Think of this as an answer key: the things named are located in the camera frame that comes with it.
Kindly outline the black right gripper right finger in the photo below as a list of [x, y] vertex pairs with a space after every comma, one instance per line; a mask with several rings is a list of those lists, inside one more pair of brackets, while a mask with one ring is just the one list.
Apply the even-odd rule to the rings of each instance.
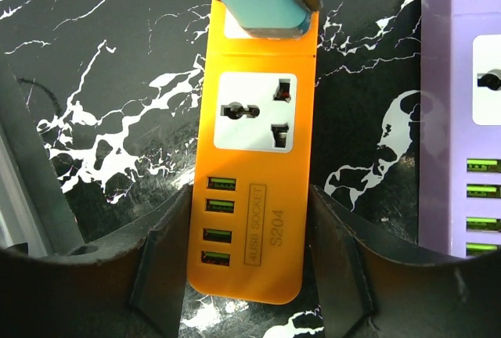
[[497, 337], [500, 254], [409, 243], [311, 186], [308, 243], [328, 337]]

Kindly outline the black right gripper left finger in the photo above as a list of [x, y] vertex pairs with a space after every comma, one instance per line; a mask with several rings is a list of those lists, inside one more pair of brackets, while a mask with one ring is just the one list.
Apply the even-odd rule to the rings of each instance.
[[193, 189], [65, 255], [1, 252], [4, 337], [175, 337]]

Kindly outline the purple power strip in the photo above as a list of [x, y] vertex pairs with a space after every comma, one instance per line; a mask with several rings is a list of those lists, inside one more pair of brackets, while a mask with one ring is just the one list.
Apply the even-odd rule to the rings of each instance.
[[500, 0], [422, 0], [419, 243], [500, 248]]

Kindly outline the orange power strip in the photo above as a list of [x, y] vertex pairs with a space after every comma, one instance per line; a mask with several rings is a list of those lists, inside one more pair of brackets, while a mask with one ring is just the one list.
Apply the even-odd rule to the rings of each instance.
[[211, 4], [187, 257], [201, 293], [267, 304], [299, 294], [318, 25], [253, 38]]

